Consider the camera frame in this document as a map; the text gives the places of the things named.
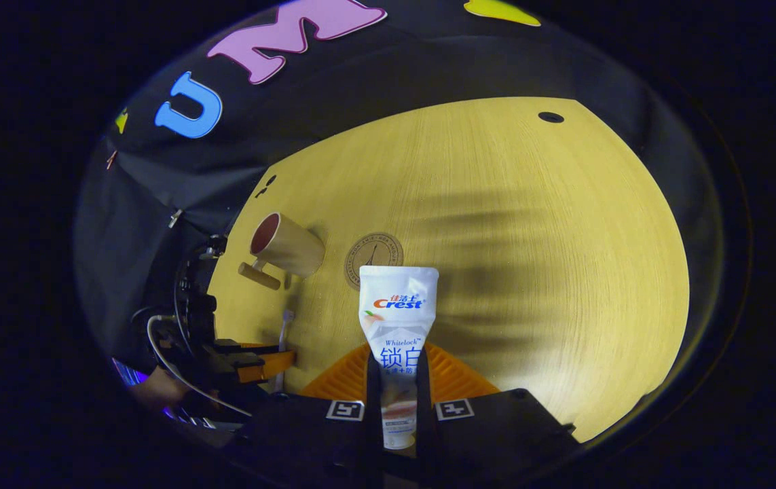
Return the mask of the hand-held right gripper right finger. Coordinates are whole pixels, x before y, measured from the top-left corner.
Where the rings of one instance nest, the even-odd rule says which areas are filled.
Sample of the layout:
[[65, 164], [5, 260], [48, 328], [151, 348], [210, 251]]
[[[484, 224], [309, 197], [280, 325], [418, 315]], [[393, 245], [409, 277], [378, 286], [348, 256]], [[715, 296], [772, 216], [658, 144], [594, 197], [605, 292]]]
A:
[[556, 420], [524, 388], [500, 391], [436, 346], [418, 368], [418, 485], [536, 485], [579, 453], [574, 425]]

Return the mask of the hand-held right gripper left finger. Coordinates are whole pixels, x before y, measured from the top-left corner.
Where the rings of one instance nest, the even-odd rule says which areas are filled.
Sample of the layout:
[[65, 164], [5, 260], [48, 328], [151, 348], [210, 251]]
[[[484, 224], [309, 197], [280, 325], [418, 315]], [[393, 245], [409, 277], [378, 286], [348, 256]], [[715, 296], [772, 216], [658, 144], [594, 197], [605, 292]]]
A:
[[350, 399], [275, 394], [239, 430], [238, 463], [276, 488], [382, 488], [380, 375], [359, 346], [314, 381]]

